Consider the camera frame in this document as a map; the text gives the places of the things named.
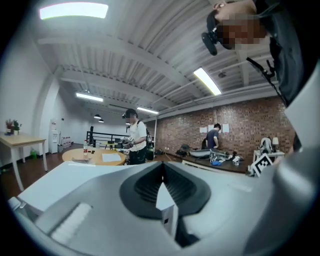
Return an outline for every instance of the floor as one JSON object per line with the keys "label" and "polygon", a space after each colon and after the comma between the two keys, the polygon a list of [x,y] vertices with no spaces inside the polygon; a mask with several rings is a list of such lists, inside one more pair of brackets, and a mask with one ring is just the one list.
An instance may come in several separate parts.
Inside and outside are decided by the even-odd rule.
{"label": "floor", "polygon": [[[68,150],[81,149],[82,147],[82,144],[73,144],[71,147],[65,149],[63,152]],[[50,172],[52,169],[54,169],[63,162],[62,155],[63,153],[55,153],[46,156],[48,172]],[[181,162],[180,159],[170,155],[158,155],[154,159],[154,161]],[[34,182],[36,182],[38,179],[40,179],[42,176],[46,175],[47,173],[44,170],[44,162],[42,158],[28,159],[25,161],[25,163],[18,163],[18,169],[22,184],[25,189],[32,185]],[[6,169],[5,172],[2,172],[0,177],[1,187],[7,199],[10,199],[11,197],[16,197],[20,194],[20,189],[16,180],[13,167]]]}

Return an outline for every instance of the white t-shirt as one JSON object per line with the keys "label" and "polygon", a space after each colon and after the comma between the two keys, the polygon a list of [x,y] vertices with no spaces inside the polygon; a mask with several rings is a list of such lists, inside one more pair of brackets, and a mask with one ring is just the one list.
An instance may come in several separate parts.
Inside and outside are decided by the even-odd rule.
{"label": "white t-shirt", "polygon": [[[136,122],[135,124],[130,125],[130,136],[136,141],[140,139],[141,137],[147,137],[147,130],[146,126],[143,122]],[[131,151],[139,151],[142,150],[145,146],[147,146],[147,142],[144,141],[142,143],[139,143],[137,145],[133,145],[132,148],[130,148]]]}

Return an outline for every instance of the fluorescent light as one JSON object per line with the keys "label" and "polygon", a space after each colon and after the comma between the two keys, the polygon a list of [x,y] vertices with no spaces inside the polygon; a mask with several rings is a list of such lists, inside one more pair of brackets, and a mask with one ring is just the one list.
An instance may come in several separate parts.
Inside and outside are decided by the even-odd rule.
{"label": "fluorescent light", "polygon": [[65,2],[50,5],[39,10],[40,19],[61,16],[90,16],[104,19],[108,5],[95,2]]}
{"label": "fluorescent light", "polygon": [[88,99],[88,100],[94,100],[94,101],[98,101],[98,102],[104,101],[103,98],[98,98],[98,97],[94,97],[94,96],[87,95],[87,94],[76,93],[75,95],[79,98],[84,98],[84,99]]}
{"label": "fluorescent light", "polygon": [[208,88],[214,95],[221,94],[221,91],[215,84],[215,82],[210,78],[210,76],[204,71],[202,67],[198,68],[193,72]]}
{"label": "fluorescent light", "polygon": [[149,112],[149,113],[156,114],[156,115],[159,114],[159,112],[157,112],[157,111],[153,111],[153,110],[142,108],[142,107],[138,107],[137,110]]}

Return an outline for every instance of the blue object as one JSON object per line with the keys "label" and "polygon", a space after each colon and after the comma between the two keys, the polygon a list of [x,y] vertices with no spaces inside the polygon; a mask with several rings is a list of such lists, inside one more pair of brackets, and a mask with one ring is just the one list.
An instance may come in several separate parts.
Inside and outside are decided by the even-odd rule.
{"label": "blue object", "polygon": [[211,164],[213,166],[220,166],[221,165],[221,163],[219,161],[213,161],[213,162],[211,162]]}

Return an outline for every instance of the man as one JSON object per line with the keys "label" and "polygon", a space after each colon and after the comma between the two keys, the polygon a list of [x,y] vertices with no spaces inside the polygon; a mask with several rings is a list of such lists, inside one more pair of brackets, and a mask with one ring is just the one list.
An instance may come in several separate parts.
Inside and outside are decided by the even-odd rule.
{"label": "man", "polygon": [[205,143],[207,149],[217,149],[219,147],[218,138],[221,125],[216,123],[213,129],[206,134]]}
{"label": "man", "polygon": [[[269,35],[281,97],[289,106],[318,59],[317,49],[310,54],[312,12],[315,10],[311,6],[304,8],[295,1],[219,1],[208,16],[207,28],[215,31],[217,41],[228,50],[241,49],[241,44],[257,44]],[[300,147],[296,136],[292,149],[298,151]]]}
{"label": "man", "polygon": [[130,136],[134,139],[130,148],[130,165],[144,164],[147,151],[147,129],[143,122],[138,120],[137,112],[129,108],[125,112],[125,120],[130,123]]}

